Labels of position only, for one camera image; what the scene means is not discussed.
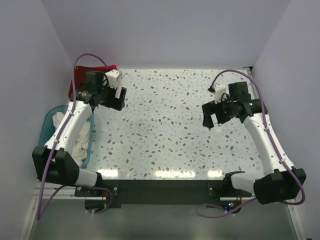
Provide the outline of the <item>white t-shirt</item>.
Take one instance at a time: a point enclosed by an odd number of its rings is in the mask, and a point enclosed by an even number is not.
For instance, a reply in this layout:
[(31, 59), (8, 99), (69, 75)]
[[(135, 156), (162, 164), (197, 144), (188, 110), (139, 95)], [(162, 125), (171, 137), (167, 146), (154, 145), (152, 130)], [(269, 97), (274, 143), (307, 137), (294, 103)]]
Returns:
[[(63, 117), (64, 114), (62, 112), (57, 112), (55, 115), (53, 115), (52, 122), (56, 130), (59, 127)], [(83, 161), (87, 157), (90, 127), (91, 123), (89, 121), (86, 121), (82, 126), (82, 129), (80, 130), (79, 135), (72, 149), (71, 156), (79, 166), (83, 164)]]

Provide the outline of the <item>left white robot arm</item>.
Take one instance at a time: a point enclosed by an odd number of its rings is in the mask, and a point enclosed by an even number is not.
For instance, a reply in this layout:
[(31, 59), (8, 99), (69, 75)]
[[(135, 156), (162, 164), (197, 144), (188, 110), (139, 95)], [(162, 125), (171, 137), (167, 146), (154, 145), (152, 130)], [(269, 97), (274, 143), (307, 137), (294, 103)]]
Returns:
[(85, 186), (92, 196), (103, 192), (101, 174), (80, 168), (72, 157), (72, 150), (96, 107), (101, 105), (117, 111), (124, 108), (127, 89), (122, 86), (122, 79), (123, 74), (118, 69), (85, 74), (84, 82), (71, 95), (57, 130), (44, 146), (35, 147), (32, 152), (37, 178), (42, 183)]

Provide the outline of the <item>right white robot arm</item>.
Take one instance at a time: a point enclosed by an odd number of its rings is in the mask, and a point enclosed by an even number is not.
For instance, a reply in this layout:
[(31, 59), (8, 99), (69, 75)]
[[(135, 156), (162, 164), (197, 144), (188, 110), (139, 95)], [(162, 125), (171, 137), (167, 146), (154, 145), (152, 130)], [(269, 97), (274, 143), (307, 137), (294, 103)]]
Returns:
[(296, 168), (290, 161), (272, 128), (266, 107), (261, 100), (253, 99), (245, 81), (229, 84), (215, 84), (208, 89), (214, 100), (203, 104), (202, 125), (214, 127), (212, 116), (222, 125), (237, 118), (250, 134), (260, 156), (263, 174), (244, 171), (227, 173), (223, 179), (223, 192), (230, 197), (239, 191), (255, 195), (262, 204), (282, 202), (291, 204), (301, 192), (306, 180), (302, 168)]

